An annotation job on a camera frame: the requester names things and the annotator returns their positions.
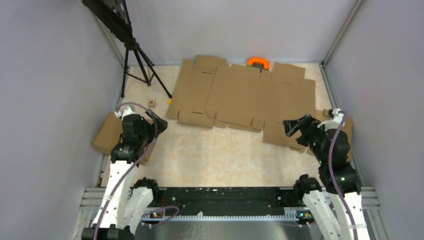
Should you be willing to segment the large cardboard box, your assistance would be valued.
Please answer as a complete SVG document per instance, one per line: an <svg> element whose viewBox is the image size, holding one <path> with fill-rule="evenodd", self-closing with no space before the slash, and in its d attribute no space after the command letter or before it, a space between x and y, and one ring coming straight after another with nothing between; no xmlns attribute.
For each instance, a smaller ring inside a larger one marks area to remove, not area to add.
<svg viewBox="0 0 424 240"><path fill-rule="evenodd" d="M275 63L271 71L224 63L215 73L205 111L229 126L265 131L312 114L316 107L316 82L306 70Z"/></svg>

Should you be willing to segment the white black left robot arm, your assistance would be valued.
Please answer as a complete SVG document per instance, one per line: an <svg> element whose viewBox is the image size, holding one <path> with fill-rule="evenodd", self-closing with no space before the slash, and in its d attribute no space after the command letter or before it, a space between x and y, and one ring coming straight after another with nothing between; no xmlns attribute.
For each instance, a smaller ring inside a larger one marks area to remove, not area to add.
<svg viewBox="0 0 424 240"><path fill-rule="evenodd" d="M93 222L81 233L82 240L133 240L146 208L160 202L154 181L132 184L142 160L151 150L168 123L150 108L146 120L135 111L136 104L125 102L115 116L120 119L122 132L110 152L108 182Z"/></svg>

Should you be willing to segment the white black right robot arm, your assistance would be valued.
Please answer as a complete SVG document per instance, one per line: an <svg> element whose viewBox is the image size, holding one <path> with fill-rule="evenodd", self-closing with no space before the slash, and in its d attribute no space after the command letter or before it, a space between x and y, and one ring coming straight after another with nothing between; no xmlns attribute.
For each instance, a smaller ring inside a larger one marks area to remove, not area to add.
<svg viewBox="0 0 424 240"><path fill-rule="evenodd" d="M320 180L301 175L293 186L293 200L309 209L324 240L371 238L364 217L362 186L348 162L351 146L342 130L347 119L345 111L334 108L325 121L310 114L282 121L286 136L300 132L296 142L309 148L319 163Z"/></svg>

